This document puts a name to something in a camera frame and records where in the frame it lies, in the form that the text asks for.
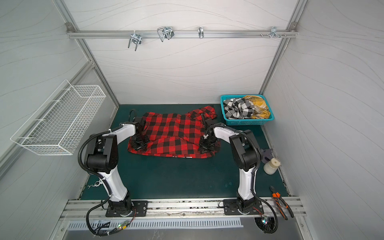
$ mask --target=white wall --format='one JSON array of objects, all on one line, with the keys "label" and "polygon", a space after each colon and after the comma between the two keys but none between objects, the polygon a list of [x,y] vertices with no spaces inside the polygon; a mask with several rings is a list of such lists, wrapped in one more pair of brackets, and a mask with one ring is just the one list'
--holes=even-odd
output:
[{"label": "white wall", "polygon": [[384,237],[383,12],[383,0],[309,0],[265,92],[314,239]]},{"label": "white wall", "polygon": [[[80,30],[285,29],[297,0],[65,0]],[[219,103],[258,93],[278,39],[128,39],[87,43],[121,104]]]},{"label": "white wall", "polygon": [[[0,155],[10,136],[63,82],[87,62],[50,0],[0,2]],[[92,72],[80,84],[102,84]],[[84,137],[109,127],[113,102],[105,99]],[[24,151],[0,180],[0,239],[48,239],[86,172],[72,156]]]}]

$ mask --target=white plastic bottle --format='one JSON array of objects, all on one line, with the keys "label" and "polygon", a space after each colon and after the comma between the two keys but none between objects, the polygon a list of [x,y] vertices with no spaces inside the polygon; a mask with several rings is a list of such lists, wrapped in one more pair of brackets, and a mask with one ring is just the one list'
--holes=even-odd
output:
[{"label": "white plastic bottle", "polygon": [[264,172],[266,174],[272,175],[276,172],[277,168],[280,166],[280,161],[277,158],[272,158],[268,163],[264,165]]}]

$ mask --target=gray cloth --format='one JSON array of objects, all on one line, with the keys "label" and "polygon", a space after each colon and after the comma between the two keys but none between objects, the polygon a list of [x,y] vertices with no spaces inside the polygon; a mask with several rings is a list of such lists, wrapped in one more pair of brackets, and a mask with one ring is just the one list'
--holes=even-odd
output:
[{"label": "gray cloth", "polygon": [[251,118],[255,105],[243,98],[235,98],[223,101],[224,113],[227,119]]}]

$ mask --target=wire mesh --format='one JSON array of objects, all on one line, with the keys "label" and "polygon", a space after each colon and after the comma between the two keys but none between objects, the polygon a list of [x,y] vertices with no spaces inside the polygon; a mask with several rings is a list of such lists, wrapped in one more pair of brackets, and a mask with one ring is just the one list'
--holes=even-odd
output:
[{"label": "wire mesh", "polygon": [[72,155],[104,99],[98,85],[70,86],[23,141],[13,141],[38,155]]}]

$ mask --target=teal plastic basket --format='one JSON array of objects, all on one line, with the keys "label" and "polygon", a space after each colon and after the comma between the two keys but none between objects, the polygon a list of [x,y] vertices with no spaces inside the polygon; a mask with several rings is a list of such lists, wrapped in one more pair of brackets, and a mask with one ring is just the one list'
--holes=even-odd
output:
[{"label": "teal plastic basket", "polygon": [[[269,108],[269,111],[271,112],[271,116],[268,119],[228,119],[228,118],[226,118],[225,117],[225,113],[224,113],[223,101],[224,100],[228,100],[228,99],[232,99],[232,98],[243,98],[243,97],[245,97],[247,95],[253,95],[253,96],[260,96],[260,97],[262,97],[265,100],[266,105]],[[223,96],[221,96],[220,99],[221,99],[221,101],[220,101],[221,112],[223,113],[226,125],[263,125],[264,123],[266,123],[268,121],[272,121],[272,120],[275,119],[275,117],[273,116],[272,109],[269,106],[268,101],[265,99],[265,97],[263,95],[260,95],[260,94],[223,95]]]}]

